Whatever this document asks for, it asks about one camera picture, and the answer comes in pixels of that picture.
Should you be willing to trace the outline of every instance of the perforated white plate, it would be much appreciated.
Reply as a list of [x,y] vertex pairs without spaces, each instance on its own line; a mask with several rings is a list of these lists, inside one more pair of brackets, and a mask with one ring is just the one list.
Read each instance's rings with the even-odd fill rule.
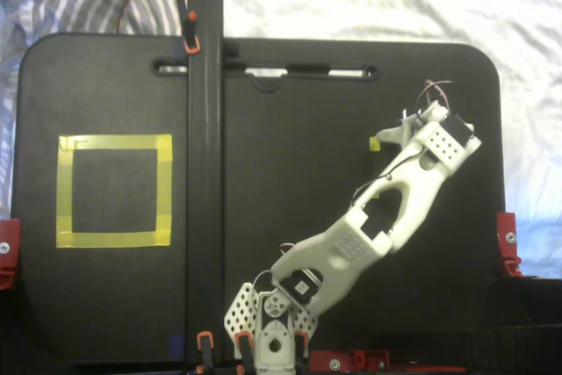
[[[250,301],[250,296],[252,296],[252,284],[244,283],[225,315],[225,330],[234,344],[235,359],[241,359],[242,356],[236,347],[234,336],[241,331],[249,331],[252,335],[255,332],[256,310],[254,306],[257,306],[257,292],[253,291],[252,301],[254,304]],[[318,318],[311,318],[307,311],[302,311],[295,306],[289,312],[291,312],[294,330],[307,333],[308,340],[310,340],[318,327]],[[308,357],[308,348],[305,350],[305,357]]]

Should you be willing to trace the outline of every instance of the white bedsheet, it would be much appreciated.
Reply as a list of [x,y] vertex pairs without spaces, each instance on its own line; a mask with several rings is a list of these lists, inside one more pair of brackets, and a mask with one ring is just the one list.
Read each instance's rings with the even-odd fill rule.
[[225,0],[225,31],[481,49],[501,79],[507,209],[523,272],[562,277],[562,0]]
[[[17,72],[12,70],[17,71],[23,48],[49,32],[112,32],[122,0],[0,2],[7,15],[3,20],[0,14],[0,39],[4,37],[0,40],[0,69],[6,69],[6,64],[9,68],[0,72],[4,84],[0,87],[4,122],[0,209],[6,212],[9,182],[5,181],[11,173],[6,163],[11,159],[17,81]],[[79,8],[88,13],[84,16]],[[95,8],[103,14],[92,13]],[[173,0],[133,0],[125,16],[125,31],[177,33],[173,9]],[[562,0],[225,0],[225,33],[231,37],[452,41],[484,51],[501,79],[506,199],[508,210],[517,214],[522,269],[560,278],[560,11]],[[6,37],[12,43],[6,43]]]

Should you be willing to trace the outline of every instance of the red mount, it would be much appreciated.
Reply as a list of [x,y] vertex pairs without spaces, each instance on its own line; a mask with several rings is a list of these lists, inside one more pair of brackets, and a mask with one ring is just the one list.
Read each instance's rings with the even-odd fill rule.
[[517,227],[514,213],[496,215],[498,243],[500,244],[501,274],[506,277],[523,277],[519,264],[522,259],[517,255]]
[[0,290],[16,285],[20,229],[20,220],[0,220]]
[[311,351],[308,370],[311,372],[388,371],[388,350]]

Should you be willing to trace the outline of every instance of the yellow tape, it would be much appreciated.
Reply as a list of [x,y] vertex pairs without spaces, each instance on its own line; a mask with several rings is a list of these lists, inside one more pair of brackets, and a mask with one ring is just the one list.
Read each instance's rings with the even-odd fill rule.
[[[155,149],[156,228],[151,232],[83,233],[72,231],[72,171],[77,149]],[[59,137],[56,189],[57,248],[137,248],[169,246],[172,226],[171,135],[77,135]]]
[[380,142],[376,136],[369,138],[369,150],[370,151],[380,151]]

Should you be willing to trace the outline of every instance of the gray striped cloth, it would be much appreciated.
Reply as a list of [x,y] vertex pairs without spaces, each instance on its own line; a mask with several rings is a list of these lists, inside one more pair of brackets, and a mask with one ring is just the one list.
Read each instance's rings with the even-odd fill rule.
[[[53,32],[115,32],[125,0],[0,0],[0,215],[11,201],[18,68],[25,50]],[[179,34],[176,0],[131,0],[120,23],[129,34]]]

